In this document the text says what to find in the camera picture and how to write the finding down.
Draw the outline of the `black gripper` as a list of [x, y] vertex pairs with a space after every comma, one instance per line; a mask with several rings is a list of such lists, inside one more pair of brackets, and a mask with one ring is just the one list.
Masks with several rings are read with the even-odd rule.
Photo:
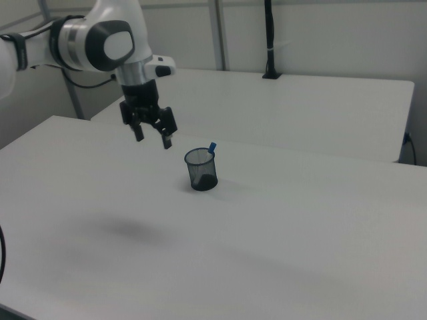
[[144, 139], [139, 116], [157, 116], [153, 127], [161, 135], [163, 148], [169, 149], [177, 125], [171, 107], [159, 108], [156, 81], [150, 80], [141, 85], [122, 85], [121, 89], [124, 96], [124, 100], [119, 104], [121, 117], [123, 123], [131, 127], [136, 141]]

